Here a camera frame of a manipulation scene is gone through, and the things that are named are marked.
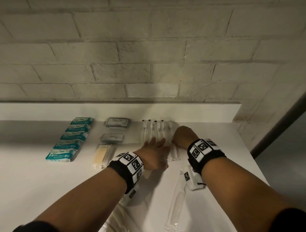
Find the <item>black wristband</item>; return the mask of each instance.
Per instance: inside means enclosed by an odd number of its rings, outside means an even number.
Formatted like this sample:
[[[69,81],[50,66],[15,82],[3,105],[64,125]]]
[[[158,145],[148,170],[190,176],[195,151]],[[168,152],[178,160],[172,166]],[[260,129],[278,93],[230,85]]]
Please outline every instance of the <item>black wristband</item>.
[[[226,157],[220,148],[210,139],[198,139],[187,149],[188,161],[193,170],[202,175],[202,169],[211,159]]]
[[[132,152],[121,153],[110,162],[108,167],[114,169],[125,181],[127,194],[144,172],[144,164],[140,157]]]

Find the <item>stack of packets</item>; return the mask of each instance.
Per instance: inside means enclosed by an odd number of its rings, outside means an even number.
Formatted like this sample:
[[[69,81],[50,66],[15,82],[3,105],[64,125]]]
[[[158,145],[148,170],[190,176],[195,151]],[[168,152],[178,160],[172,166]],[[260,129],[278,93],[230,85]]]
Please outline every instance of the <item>stack of packets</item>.
[[[93,118],[75,118],[61,136],[59,142],[53,147],[46,160],[70,162],[73,155],[85,141],[91,127]]]
[[[130,119],[128,118],[109,118],[106,120],[105,126],[107,129],[128,129]]]

